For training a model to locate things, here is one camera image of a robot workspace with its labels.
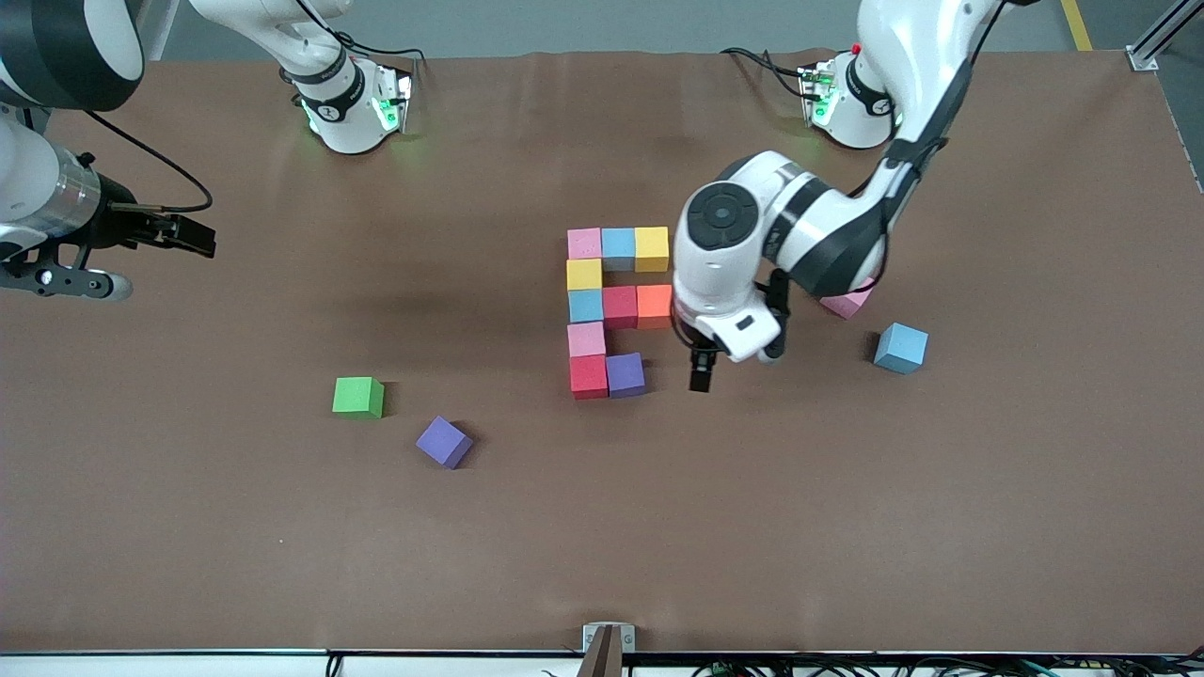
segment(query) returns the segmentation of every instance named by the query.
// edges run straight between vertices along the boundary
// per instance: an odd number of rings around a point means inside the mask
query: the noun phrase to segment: yellow cube
[[[654,225],[636,229],[636,272],[669,270],[669,229]]]
[[[602,259],[569,259],[565,265],[569,292],[602,288]]]

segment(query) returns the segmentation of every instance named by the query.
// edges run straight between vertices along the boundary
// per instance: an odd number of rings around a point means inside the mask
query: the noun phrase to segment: green cube
[[[384,384],[371,376],[336,379],[332,411],[352,420],[380,418],[384,412]]]

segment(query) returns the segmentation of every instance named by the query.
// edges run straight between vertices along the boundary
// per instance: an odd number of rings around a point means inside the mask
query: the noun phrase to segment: pink block
[[[869,284],[873,281],[874,278],[869,277],[866,279],[866,282],[861,284],[861,287],[864,287],[866,284]],[[864,305],[866,299],[869,298],[870,292],[873,292],[873,289],[867,289],[864,292],[855,292],[852,294],[845,294],[844,296],[827,296],[825,299],[820,299],[820,305],[834,312],[836,314],[843,317],[844,319],[849,319],[850,317],[854,316],[854,313],[861,310],[861,306]]]
[[[606,334],[601,322],[568,325],[568,357],[588,358],[606,354]]]
[[[602,229],[582,228],[568,231],[568,258],[569,259],[601,259],[602,258]]]

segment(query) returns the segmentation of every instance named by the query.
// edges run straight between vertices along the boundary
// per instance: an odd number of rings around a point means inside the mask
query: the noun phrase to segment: colored block
[[[577,289],[568,293],[568,322],[602,322],[604,289]]]
[[[568,325],[568,357],[584,358],[606,354],[606,332],[601,322]]]
[[[569,292],[602,288],[602,259],[569,259],[565,261],[565,270]]]
[[[636,329],[639,301],[635,287],[603,287],[602,316],[607,329]]]
[[[607,272],[636,270],[636,229],[602,229],[602,269]]]
[[[669,269],[669,229],[654,225],[636,229],[636,272],[665,272]]]
[[[601,259],[602,229],[583,228],[568,231],[569,259]]]
[[[472,438],[442,416],[435,417],[418,438],[418,448],[448,470],[455,470],[460,465],[468,447],[472,447]]]
[[[568,388],[577,400],[595,400],[609,395],[606,355],[568,358]]]
[[[644,394],[644,360],[639,353],[608,357],[606,377],[612,398],[635,398]]]
[[[869,284],[873,281],[874,281],[873,277],[867,278],[866,282],[860,284],[860,287],[864,287],[866,284]],[[845,294],[844,296],[826,296],[824,299],[820,299],[820,305],[834,312],[836,314],[843,317],[844,319],[849,319],[850,317],[854,316],[854,313],[861,310],[861,306],[864,305],[866,299],[869,298],[870,292],[873,292],[872,288],[866,289],[864,292],[854,292],[852,294]]]
[[[874,364],[898,373],[911,373],[923,364],[923,349],[927,346],[927,334],[896,322],[878,340]]]
[[[352,420],[380,418],[384,412],[384,384],[371,376],[337,378],[331,411]]]
[[[636,329],[667,329],[669,304],[673,302],[672,284],[641,284],[636,287],[636,304],[639,318]]]

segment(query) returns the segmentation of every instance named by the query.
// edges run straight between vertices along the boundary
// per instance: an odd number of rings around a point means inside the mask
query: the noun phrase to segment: orange block
[[[672,284],[641,284],[636,287],[636,307],[639,317],[636,329],[668,329],[669,304],[673,302]]]

